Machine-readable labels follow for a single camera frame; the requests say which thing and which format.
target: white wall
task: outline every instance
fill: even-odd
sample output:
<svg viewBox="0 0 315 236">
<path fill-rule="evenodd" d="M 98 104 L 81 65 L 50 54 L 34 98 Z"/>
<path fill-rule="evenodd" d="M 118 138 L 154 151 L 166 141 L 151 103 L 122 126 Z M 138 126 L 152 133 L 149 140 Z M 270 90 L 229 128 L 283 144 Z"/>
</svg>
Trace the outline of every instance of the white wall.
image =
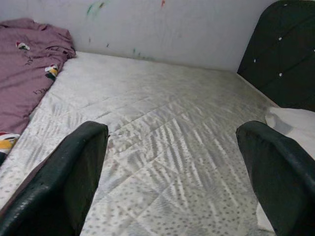
<svg viewBox="0 0 315 236">
<path fill-rule="evenodd" d="M 1 0 L 0 21 L 30 17 L 67 28 L 79 51 L 236 71 L 260 14 L 274 2 L 161 1 Z"/>
</svg>

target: purple cloth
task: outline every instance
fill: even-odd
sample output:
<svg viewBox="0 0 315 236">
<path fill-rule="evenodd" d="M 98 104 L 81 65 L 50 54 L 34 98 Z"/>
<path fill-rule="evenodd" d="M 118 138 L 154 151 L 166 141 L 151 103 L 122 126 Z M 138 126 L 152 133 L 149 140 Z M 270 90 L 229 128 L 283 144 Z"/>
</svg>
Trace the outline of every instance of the purple cloth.
<svg viewBox="0 0 315 236">
<path fill-rule="evenodd" d="M 66 29 L 26 18 L 0 23 L 0 132 L 23 132 L 63 63 L 74 56 Z"/>
</svg>

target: headboard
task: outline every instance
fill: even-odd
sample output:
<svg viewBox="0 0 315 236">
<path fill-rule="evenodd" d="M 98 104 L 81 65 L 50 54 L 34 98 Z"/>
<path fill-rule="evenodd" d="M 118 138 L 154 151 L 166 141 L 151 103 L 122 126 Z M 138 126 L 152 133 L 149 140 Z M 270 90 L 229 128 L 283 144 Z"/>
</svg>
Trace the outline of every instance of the headboard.
<svg viewBox="0 0 315 236">
<path fill-rule="evenodd" d="M 281 107 L 315 111 L 315 1 L 269 6 L 238 73 Z"/>
</svg>

